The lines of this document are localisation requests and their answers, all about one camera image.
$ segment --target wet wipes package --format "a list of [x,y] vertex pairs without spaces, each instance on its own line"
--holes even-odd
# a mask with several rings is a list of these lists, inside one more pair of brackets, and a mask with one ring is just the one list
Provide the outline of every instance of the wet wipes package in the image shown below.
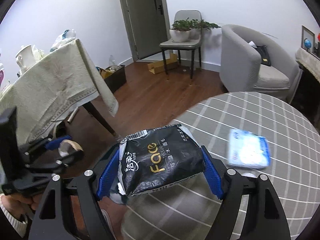
[[139,131],[120,143],[118,179],[127,196],[166,189],[203,171],[201,148],[181,124]]
[[228,143],[228,164],[255,169],[269,166],[270,155],[267,139],[248,131],[231,129]]

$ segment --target metal rod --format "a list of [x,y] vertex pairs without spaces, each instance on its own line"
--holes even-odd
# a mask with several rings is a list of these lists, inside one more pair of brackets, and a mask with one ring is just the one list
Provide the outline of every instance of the metal rod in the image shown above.
[[78,112],[79,107],[77,107],[75,110],[73,110],[72,114],[70,115],[69,119],[67,120],[68,123],[71,123],[73,118],[75,117],[76,113]]

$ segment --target white flower pot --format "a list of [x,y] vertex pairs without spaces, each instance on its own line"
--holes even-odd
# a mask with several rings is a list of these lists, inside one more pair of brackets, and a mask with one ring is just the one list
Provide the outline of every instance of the white flower pot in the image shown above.
[[170,35],[175,42],[186,42],[189,39],[190,31],[175,31],[170,30]]
[[201,34],[201,30],[200,29],[191,29],[189,37],[192,40],[197,40],[197,39],[199,39],[200,34]]

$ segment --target beige tablecloth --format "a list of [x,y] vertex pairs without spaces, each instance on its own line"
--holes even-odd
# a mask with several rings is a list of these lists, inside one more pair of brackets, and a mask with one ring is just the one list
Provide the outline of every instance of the beige tablecloth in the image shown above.
[[111,115],[118,102],[79,39],[27,70],[0,99],[0,113],[17,106],[18,145],[47,136],[77,106],[101,95]]
[[302,64],[320,83],[320,59],[303,48],[299,48],[296,52],[297,61]]

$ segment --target door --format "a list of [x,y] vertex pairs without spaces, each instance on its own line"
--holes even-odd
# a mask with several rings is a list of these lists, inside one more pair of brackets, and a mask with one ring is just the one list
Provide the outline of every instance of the door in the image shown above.
[[161,0],[121,0],[129,14],[127,31],[132,32],[131,46],[136,58],[143,59],[161,50],[159,44],[167,40],[164,12]]

